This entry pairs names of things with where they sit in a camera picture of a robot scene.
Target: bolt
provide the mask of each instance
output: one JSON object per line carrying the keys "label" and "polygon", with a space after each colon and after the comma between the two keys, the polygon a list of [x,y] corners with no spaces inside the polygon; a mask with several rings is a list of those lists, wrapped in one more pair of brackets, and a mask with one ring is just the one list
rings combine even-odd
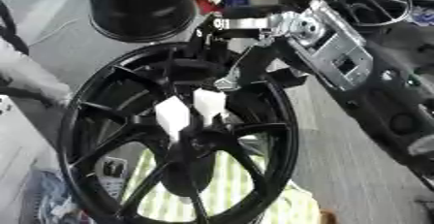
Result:
{"label": "bolt", "polygon": [[383,81],[391,81],[396,77],[396,72],[392,70],[385,70],[382,73],[382,80]]}
{"label": "bolt", "polygon": [[220,18],[214,19],[214,27],[217,29],[223,29],[223,20]]}
{"label": "bolt", "polygon": [[420,82],[412,77],[409,77],[407,79],[407,85],[411,86],[411,87],[417,87],[420,85]]}
{"label": "bolt", "polygon": [[201,32],[200,29],[196,30],[196,36],[198,36],[198,37],[202,37],[203,36],[203,33]]}

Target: person's arm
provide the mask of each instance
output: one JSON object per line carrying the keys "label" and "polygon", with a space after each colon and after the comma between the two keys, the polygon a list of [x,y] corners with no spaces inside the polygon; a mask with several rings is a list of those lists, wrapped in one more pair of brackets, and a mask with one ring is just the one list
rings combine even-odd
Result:
{"label": "person's arm", "polygon": [[73,95],[69,85],[3,39],[0,39],[0,75],[11,82],[9,87],[41,95],[56,106],[67,106]]}

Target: screw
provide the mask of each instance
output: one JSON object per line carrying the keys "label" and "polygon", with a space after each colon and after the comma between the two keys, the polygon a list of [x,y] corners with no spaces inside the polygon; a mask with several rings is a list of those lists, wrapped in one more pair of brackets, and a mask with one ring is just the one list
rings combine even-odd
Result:
{"label": "screw", "polygon": [[385,70],[382,73],[382,80],[384,81],[391,81],[396,77],[396,72],[392,70]]}
{"label": "screw", "polygon": [[220,18],[214,19],[214,27],[217,29],[223,29],[223,21]]}
{"label": "screw", "polygon": [[201,32],[200,29],[196,30],[196,36],[198,36],[198,37],[202,37],[203,36],[203,33]]}

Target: person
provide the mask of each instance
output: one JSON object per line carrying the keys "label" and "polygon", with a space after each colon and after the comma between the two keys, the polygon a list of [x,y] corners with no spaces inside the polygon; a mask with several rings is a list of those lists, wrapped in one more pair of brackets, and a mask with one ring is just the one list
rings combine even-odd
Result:
{"label": "person", "polygon": [[46,106],[68,106],[69,85],[45,70],[29,56],[29,48],[16,33],[16,24],[0,0],[0,94],[30,98]]}

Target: metal arm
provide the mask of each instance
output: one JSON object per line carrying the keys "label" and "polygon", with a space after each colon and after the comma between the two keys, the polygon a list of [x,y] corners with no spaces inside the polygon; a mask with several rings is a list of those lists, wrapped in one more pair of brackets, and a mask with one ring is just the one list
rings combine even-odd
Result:
{"label": "metal arm", "polygon": [[[196,30],[190,52],[217,59],[230,38],[258,40],[215,86],[237,90],[265,73],[277,50],[290,54],[285,62],[301,60],[372,140],[434,190],[425,179],[434,177],[434,80],[414,68],[412,58],[395,59],[367,42],[326,2],[313,0],[300,14],[284,7],[256,10],[212,15]],[[211,51],[202,50],[208,40]]]}
{"label": "metal arm", "polygon": [[[192,53],[201,52],[206,40],[229,38],[254,38],[258,47],[272,47],[276,39],[284,39],[299,58],[330,87],[346,91],[361,85],[372,70],[373,58],[366,51],[366,41],[340,17],[326,2],[312,1],[310,8],[299,14],[285,11],[283,7],[264,9],[250,8],[247,15],[255,17],[228,18],[238,15],[211,15],[195,31],[190,42]],[[251,59],[246,54],[234,62],[230,73],[216,86],[235,90],[236,80],[248,73],[239,68],[242,60]],[[266,63],[258,63],[263,69]]]}

